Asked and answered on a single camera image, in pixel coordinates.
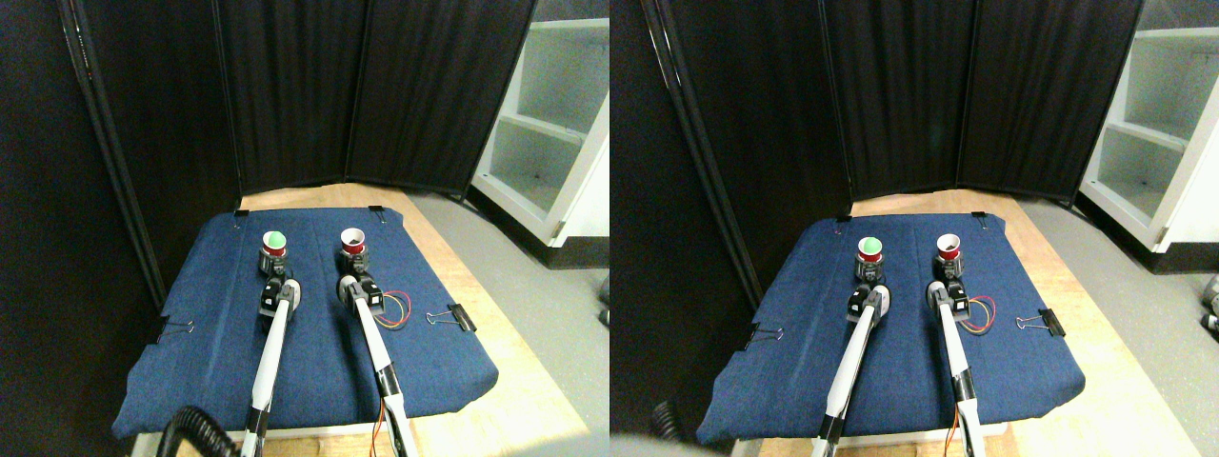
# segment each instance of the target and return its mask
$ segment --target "black binder clip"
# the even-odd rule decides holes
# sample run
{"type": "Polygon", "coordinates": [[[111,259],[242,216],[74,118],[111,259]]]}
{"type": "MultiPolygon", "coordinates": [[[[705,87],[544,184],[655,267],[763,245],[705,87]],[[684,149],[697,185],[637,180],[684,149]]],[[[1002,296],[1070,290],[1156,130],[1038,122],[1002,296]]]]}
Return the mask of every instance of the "black binder clip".
{"type": "Polygon", "coordinates": [[[753,344],[753,342],[766,341],[766,340],[779,341],[779,340],[783,339],[783,328],[781,327],[779,329],[775,329],[775,330],[767,330],[767,329],[763,329],[761,327],[762,327],[761,322],[755,322],[752,325],[750,325],[750,339],[745,340],[745,345],[741,346],[741,349],[736,350],[737,352],[748,350],[750,345],[753,344]],[[761,336],[761,338],[758,338],[759,333],[767,334],[769,336],[761,336]]]}
{"type": "Polygon", "coordinates": [[[983,230],[989,230],[990,229],[989,227],[986,227],[986,212],[985,211],[974,211],[970,214],[973,214],[974,218],[978,219],[979,224],[983,224],[983,230]]]}
{"type": "Polygon", "coordinates": [[[156,342],[157,344],[161,342],[161,339],[165,338],[165,335],[173,335],[176,333],[194,333],[195,331],[195,322],[194,321],[190,321],[190,322],[171,322],[169,317],[161,317],[161,321],[162,321],[162,323],[161,323],[161,334],[156,336],[156,342]],[[183,329],[165,331],[169,325],[189,327],[189,328],[183,328],[183,329]]]}
{"type": "Polygon", "coordinates": [[[842,230],[840,228],[842,227],[842,223],[846,223],[846,222],[851,222],[851,216],[844,214],[844,216],[839,216],[839,217],[834,218],[834,234],[835,235],[841,235],[842,234],[842,230]]]}
{"type": "Polygon", "coordinates": [[[241,221],[250,216],[250,210],[236,210],[233,212],[233,228],[241,228],[241,221]]]}
{"type": "Polygon", "coordinates": [[[1054,316],[1054,311],[1053,310],[1048,310],[1048,308],[1047,310],[1037,310],[1037,314],[1040,314],[1040,316],[1037,316],[1037,317],[1018,317],[1018,318],[1015,318],[1015,327],[1019,328],[1019,329],[1022,329],[1022,330],[1024,330],[1026,328],[1046,329],[1046,330],[1050,330],[1051,335],[1054,335],[1054,336],[1067,336],[1067,330],[1064,330],[1062,323],[1058,322],[1058,316],[1054,316]],[[1036,319],[1041,319],[1041,322],[1045,323],[1045,325],[1025,324],[1025,322],[1036,321],[1036,319]]]}
{"type": "Polygon", "coordinates": [[[380,206],[380,205],[368,205],[368,211],[372,211],[374,214],[377,214],[377,218],[380,219],[380,222],[383,224],[385,223],[385,207],[384,206],[380,206]]]}
{"type": "Polygon", "coordinates": [[[449,311],[439,314],[427,313],[427,319],[429,324],[457,324],[461,325],[462,331],[478,331],[478,327],[474,327],[474,321],[469,319],[469,314],[466,313],[466,308],[461,303],[449,305],[449,311]],[[445,314],[452,314],[453,321],[436,321],[435,318],[445,314]]]}

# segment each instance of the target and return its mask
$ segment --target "white bookshelf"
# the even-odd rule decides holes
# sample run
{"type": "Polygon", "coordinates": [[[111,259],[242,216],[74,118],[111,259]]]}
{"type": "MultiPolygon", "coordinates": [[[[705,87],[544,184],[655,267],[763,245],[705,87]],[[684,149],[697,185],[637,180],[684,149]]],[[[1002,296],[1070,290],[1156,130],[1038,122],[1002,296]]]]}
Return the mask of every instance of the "white bookshelf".
{"type": "Polygon", "coordinates": [[[1210,184],[1219,179],[1217,77],[1219,28],[1135,33],[1080,191],[1152,252],[1219,241],[1217,217],[1176,217],[1219,199],[1210,184]],[[1199,224],[1215,234],[1199,238],[1199,224]]]}
{"type": "Polygon", "coordinates": [[[610,19],[530,24],[472,184],[561,247],[608,236],[608,155],[610,19]]]}

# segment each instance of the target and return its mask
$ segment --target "cup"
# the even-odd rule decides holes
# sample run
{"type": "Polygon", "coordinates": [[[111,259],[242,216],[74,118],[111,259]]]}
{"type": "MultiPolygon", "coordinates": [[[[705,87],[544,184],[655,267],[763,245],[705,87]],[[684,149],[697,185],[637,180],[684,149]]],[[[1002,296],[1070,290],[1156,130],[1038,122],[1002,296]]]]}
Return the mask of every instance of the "cup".
{"type": "Polygon", "coordinates": [[[880,240],[875,236],[868,236],[859,240],[859,258],[864,262],[879,262],[880,261],[880,240]]]}
{"type": "Polygon", "coordinates": [[[961,236],[946,233],[935,240],[935,247],[940,249],[940,258],[951,261],[961,255],[961,236]]]}
{"type": "Polygon", "coordinates": [[[288,252],[288,239],[279,232],[267,232],[262,234],[262,250],[274,257],[282,257],[288,252]]]}
{"type": "Polygon", "coordinates": [[[343,230],[339,239],[343,240],[343,250],[347,253],[356,255],[364,251],[364,230],[352,227],[343,230]]]}

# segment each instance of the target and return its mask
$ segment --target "black hose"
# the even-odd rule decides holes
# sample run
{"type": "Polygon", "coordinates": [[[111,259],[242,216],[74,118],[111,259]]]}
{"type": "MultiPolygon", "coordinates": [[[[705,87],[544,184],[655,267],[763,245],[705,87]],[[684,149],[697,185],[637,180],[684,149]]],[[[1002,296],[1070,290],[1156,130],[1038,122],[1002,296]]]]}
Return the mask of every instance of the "black hose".
{"type": "Polygon", "coordinates": [[[157,457],[177,456],[178,446],[183,439],[190,441],[204,457],[238,457],[241,455],[233,440],[224,434],[224,429],[216,423],[216,419],[194,406],[183,406],[178,413],[173,414],[173,419],[165,424],[165,434],[156,450],[157,457]]]}
{"type": "Polygon", "coordinates": [[[668,400],[652,408],[652,434],[664,441],[681,441],[681,427],[668,400]]]}

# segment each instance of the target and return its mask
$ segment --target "white shelf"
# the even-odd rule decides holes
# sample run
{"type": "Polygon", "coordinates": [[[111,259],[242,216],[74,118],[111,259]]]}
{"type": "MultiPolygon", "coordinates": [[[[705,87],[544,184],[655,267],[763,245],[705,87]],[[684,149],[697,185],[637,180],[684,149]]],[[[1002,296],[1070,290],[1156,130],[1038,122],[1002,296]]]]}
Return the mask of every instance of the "white shelf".
{"type": "Polygon", "coordinates": [[[600,19],[575,19],[575,21],[546,21],[529,24],[530,30],[552,30],[573,28],[603,28],[610,29],[610,18],[600,19]]]}
{"type": "Polygon", "coordinates": [[[1185,152],[1185,146],[1190,144],[1186,139],[1131,122],[1109,122],[1108,126],[1114,130],[1145,139],[1176,152],[1185,152]]]}
{"type": "Polygon", "coordinates": [[[500,115],[500,119],[575,145],[583,145],[588,138],[584,133],[524,115],[505,113],[500,115]]]}
{"type": "Polygon", "coordinates": [[[1190,54],[1219,54],[1219,27],[1142,30],[1135,40],[1190,54]]]}

